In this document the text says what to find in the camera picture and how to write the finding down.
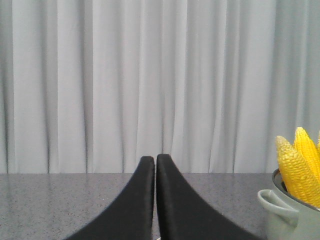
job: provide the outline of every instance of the pot handle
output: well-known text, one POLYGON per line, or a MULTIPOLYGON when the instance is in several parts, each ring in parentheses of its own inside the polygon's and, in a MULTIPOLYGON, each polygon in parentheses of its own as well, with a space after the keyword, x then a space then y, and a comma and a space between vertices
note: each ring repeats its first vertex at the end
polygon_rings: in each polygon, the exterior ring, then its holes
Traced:
POLYGON ((273 190, 258 191, 258 200, 261 205, 273 214, 283 217, 292 226, 297 226, 299 211, 281 200, 273 190))

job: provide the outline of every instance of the yellow corn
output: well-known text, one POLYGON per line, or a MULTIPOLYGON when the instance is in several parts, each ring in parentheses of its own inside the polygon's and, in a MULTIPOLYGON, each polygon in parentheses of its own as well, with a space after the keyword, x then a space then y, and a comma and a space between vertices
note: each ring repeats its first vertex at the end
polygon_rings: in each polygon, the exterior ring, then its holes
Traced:
POLYGON ((306 160, 312 173, 320 183, 320 156, 318 149, 311 140, 306 130, 302 127, 297 127, 295 131, 294 148, 302 154, 306 160))
POLYGON ((317 145, 317 148, 318 148, 318 152, 319 152, 319 155, 320 155, 320 131, 319 131, 319 137, 318 137, 318 145, 317 145))
POLYGON ((277 159, 288 192, 320 208, 320 184, 306 160, 283 136, 276 137, 277 159))

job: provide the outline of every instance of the gray pot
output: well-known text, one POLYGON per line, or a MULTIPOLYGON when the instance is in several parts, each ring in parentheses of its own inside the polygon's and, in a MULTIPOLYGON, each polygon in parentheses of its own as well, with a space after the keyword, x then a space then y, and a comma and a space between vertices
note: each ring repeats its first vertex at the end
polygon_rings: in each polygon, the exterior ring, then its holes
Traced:
POLYGON ((320 209, 287 192, 279 169, 272 174, 273 189, 258 192, 258 200, 269 211, 268 240, 320 240, 320 209))

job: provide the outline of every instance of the speckled granite surface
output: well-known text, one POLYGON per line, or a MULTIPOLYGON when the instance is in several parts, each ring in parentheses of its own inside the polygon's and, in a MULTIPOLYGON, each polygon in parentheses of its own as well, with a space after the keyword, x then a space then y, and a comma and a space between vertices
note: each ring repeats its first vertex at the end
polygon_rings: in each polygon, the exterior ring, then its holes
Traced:
MULTIPOLYGON (((271 174, 184 176, 223 215, 266 238, 267 212, 259 205, 257 192, 272 187, 271 174)), ((130 173, 0 174, 0 239, 63 240, 106 208, 130 177, 130 173)), ((156 239, 156 214, 153 223, 156 239)))

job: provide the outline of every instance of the white curtain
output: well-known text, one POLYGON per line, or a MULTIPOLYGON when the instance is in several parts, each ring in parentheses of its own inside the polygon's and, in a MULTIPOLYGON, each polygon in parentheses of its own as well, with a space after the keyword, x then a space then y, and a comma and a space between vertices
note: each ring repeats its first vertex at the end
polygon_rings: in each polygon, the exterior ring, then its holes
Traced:
POLYGON ((0 172, 277 168, 320 129, 318 0, 0 0, 0 172))

